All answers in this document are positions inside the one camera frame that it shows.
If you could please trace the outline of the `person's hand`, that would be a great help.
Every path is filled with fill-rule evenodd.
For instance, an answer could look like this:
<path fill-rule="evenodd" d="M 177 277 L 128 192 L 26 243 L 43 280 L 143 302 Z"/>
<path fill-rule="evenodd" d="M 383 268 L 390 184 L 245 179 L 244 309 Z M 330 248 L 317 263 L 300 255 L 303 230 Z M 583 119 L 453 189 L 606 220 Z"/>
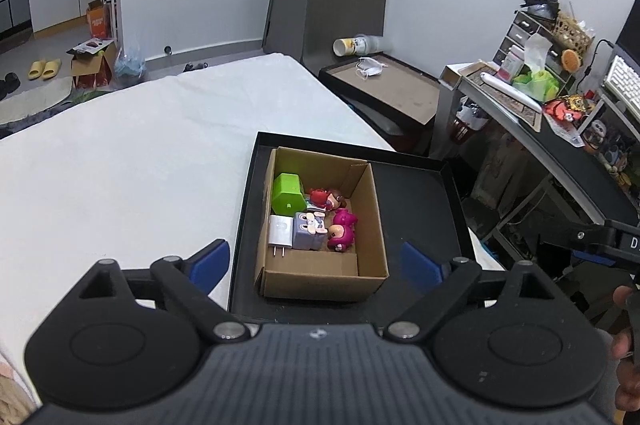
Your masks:
<path fill-rule="evenodd" d="M 611 356 L 618 361 L 615 405 L 617 410 L 625 412 L 635 412 L 640 407 L 639 371 L 629 357 L 631 343 L 631 332 L 625 330 L 614 337 L 611 346 Z"/>

